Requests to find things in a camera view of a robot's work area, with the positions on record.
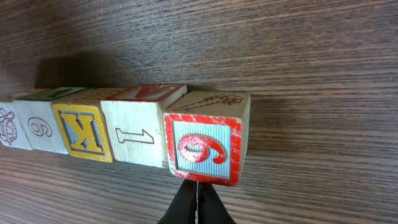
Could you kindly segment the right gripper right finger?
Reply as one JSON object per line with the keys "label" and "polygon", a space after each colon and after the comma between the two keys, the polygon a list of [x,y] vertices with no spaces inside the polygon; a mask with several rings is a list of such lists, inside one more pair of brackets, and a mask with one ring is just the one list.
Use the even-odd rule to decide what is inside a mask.
{"label": "right gripper right finger", "polygon": [[197,192],[198,224],[236,224],[211,184],[199,182]]}

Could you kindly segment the plain block red-blue side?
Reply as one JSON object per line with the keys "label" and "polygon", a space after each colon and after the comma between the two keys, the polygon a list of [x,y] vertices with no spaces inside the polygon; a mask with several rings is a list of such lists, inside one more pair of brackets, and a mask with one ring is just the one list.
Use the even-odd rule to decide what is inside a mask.
{"label": "plain block red-blue side", "polygon": [[87,87],[59,87],[13,100],[21,125],[34,149],[68,153],[53,113],[53,103],[85,90]]}

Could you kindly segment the plain block blue P side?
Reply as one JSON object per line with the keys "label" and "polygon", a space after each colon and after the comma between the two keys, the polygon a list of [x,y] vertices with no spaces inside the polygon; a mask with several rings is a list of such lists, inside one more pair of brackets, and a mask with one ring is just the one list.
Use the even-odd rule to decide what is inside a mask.
{"label": "plain block blue P side", "polygon": [[48,88],[35,88],[12,95],[1,95],[1,143],[6,147],[33,150],[26,136],[13,100],[31,95]]}

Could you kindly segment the red A block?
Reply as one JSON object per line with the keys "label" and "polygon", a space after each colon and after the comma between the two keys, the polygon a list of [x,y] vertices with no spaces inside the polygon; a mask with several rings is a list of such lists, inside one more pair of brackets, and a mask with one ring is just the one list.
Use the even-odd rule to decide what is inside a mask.
{"label": "red A block", "polygon": [[115,159],[167,168],[163,113],[186,93],[185,84],[141,84],[101,100]]}

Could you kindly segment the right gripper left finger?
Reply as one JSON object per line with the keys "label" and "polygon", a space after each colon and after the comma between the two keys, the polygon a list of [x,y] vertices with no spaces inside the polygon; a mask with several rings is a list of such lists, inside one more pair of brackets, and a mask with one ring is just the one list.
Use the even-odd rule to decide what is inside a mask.
{"label": "right gripper left finger", "polygon": [[185,179],[158,224],[195,224],[197,182]]}

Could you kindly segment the yellow top block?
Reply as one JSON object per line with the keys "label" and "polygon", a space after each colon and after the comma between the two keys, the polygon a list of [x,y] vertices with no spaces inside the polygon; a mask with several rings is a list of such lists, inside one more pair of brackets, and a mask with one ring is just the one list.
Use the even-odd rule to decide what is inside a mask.
{"label": "yellow top block", "polygon": [[53,103],[53,113],[69,155],[100,162],[113,162],[101,101],[125,90],[90,88]]}

